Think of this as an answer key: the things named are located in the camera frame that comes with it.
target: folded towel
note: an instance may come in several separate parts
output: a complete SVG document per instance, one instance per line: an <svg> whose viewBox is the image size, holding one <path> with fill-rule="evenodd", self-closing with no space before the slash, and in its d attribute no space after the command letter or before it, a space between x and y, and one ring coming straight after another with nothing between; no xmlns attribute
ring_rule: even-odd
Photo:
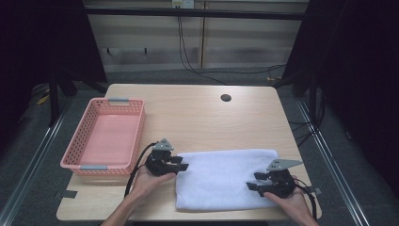
<svg viewBox="0 0 399 226"><path fill-rule="evenodd" d="M176 208L179 210L227 211L275 206L247 188L257 181L254 172L266 168L278 154L274 150L248 149L214 152L179 153L187 171L176 178Z"/></svg>

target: table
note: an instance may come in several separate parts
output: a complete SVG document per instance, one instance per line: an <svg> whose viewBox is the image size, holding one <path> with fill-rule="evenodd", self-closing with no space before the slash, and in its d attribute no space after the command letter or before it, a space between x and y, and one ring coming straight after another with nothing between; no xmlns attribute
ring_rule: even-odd
<svg viewBox="0 0 399 226"><path fill-rule="evenodd" d="M229 102L221 100L231 96ZM274 149L280 158L301 160L275 89L268 87L115 84L105 97L140 98L146 120L139 151L167 138L178 152ZM311 185L305 166L290 169ZM127 177L96 178L73 175L57 210L60 220L104 220L123 199ZM275 220L288 218L278 207L226 211L177 212L175 180L157 188L130 219L143 220ZM317 203L318 217L321 210Z"/></svg>

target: electrical socket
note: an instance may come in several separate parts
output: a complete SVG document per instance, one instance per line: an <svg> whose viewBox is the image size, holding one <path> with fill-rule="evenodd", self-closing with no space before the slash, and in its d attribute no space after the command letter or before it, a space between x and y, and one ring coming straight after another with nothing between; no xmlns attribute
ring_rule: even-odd
<svg viewBox="0 0 399 226"><path fill-rule="evenodd" d="M183 0L172 0L172 8L183 8Z"/></svg>
<svg viewBox="0 0 399 226"><path fill-rule="evenodd" d="M194 8L194 0L183 0L183 8Z"/></svg>

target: person's right hand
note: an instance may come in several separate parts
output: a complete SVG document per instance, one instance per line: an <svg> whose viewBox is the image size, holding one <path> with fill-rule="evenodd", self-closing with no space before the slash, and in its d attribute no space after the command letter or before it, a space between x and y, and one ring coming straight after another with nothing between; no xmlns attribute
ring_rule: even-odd
<svg viewBox="0 0 399 226"><path fill-rule="evenodd" d="M279 207L281 207L281 209L299 225L318 225L311 216L305 197L299 187L296 187L293 194L286 199L282 199L270 192L264 192L263 195L270 201L279 205Z"/></svg>

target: plastic basket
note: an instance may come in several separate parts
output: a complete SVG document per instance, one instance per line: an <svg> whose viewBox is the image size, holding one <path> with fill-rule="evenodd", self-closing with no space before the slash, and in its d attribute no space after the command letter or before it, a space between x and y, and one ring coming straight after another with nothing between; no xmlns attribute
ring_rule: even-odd
<svg viewBox="0 0 399 226"><path fill-rule="evenodd" d="M141 100L91 99L61 167L80 176L129 175L136 162L144 118Z"/></svg>

